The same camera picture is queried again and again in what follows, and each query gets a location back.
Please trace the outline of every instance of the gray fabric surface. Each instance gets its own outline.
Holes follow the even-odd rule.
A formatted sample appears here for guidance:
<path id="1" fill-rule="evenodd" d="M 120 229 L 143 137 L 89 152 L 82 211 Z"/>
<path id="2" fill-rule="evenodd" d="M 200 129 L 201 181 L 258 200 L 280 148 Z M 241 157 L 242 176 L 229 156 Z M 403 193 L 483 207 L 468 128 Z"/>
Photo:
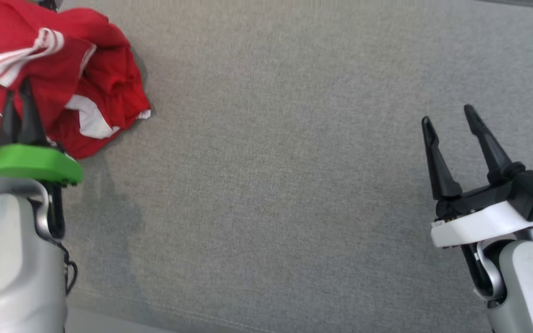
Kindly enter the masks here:
<path id="1" fill-rule="evenodd" d="M 72 305 L 180 333 L 490 332 L 432 246 L 420 120 L 467 189 L 464 103 L 533 167 L 533 9 L 76 4 L 132 41 L 156 113 L 65 194 Z"/>
<path id="2" fill-rule="evenodd" d="M 94 314 L 81 308 L 68 308 L 64 333 L 174 333 L 163 329 Z"/>

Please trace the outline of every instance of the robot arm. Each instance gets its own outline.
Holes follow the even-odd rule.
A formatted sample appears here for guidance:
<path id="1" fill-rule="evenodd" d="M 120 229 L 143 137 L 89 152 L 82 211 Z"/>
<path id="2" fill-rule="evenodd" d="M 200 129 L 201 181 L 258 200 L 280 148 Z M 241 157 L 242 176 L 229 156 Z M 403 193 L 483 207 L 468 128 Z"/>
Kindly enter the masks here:
<path id="1" fill-rule="evenodd" d="M 465 113 L 487 161 L 489 185 L 462 192 L 431 120 L 424 118 L 429 176 L 438 200 L 431 236 L 438 248 L 461 248 L 495 333 L 533 333 L 533 171 L 511 162 L 471 105 Z M 512 237 L 504 240 L 508 234 Z"/>
<path id="2" fill-rule="evenodd" d="M 46 139 L 28 80 L 19 94 L 23 120 L 9 93 L 0 127 L 0 332 L 62 333 L 77 269 L 61 244 L 61 188 L 82 169 Z"/>

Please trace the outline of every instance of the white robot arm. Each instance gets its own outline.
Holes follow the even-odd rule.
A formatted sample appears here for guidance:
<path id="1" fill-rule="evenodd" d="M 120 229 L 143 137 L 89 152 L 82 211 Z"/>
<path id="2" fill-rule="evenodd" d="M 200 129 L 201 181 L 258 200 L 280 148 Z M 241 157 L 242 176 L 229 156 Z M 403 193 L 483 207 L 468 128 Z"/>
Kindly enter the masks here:
<path id="1" fill-rule="evenodd" d="M 38 181 L 0 177 L 0 332 L 63 332 L 65 251 L 50 236 L 47 205 L 35 208 L 34 198 L 49 200 Z M 35 223 L 39 209 L 44 225 Z"/>
<path id="2" fill-rule="evenodd" d="M 511 162 L 471 105 L 465 114 L 489 167 L 489 185 L 462 192 L 440 153 L 431 120 L 423 118 L 438 200 L 431 236 L 438 248 L 461 248 L 494 333 L 533 333 L 533 171 Z"/>

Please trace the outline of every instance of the cable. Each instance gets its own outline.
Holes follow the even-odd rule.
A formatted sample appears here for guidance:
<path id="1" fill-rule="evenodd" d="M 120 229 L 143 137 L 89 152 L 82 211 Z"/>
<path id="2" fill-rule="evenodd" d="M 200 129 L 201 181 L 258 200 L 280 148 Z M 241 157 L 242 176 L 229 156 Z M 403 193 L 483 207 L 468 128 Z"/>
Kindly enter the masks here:
<path id="1" fill-rule="evenodd" d="M 63 251 L 63 261 L 65 261 L 65 266 L 66 266 L 65 267 L 65 295 L 67 296 L 69 295 L 71 290 L 74 288 L 75 282 L 78 279 L 78 265 L 74 261 L 71 261 L 69 257 L 69 251 L 67 251 L 67 249 L 63 246 L 63 244 L 59 242 L 59 243 L 56 243 L 56 245 L 59 247 L 59 249 L 61 249 L 61 251 Z M 74 274 L 71 280 L 68 279 L 69 266 L 74 271 Z"/>

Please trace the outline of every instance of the red cloth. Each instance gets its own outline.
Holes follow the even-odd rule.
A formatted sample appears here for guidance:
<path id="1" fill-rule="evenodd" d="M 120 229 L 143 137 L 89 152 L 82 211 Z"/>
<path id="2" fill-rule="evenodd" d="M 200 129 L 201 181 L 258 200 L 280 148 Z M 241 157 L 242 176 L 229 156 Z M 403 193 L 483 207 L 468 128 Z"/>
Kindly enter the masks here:
<path id="1" fill-rule="evenodd" d="M 40 57 L 13 58 L 29 48 Z M 47 135 L 75 158 L 91 156 L 150 109 L 129 41 L 92 9 L 56 13 L 26 0 L 0 0 L 0 57 L 12 59 L 0 65 L 0 111 L 7 86 L 17 90 L 28 76 Z M 87 111 L 99 112 L 108 127 L 102 139 L 80 132 L 81 113 L 65 108 L 74 95 L 95 104 Z M 19 99 L 15 105 L 21 114 Z"/>

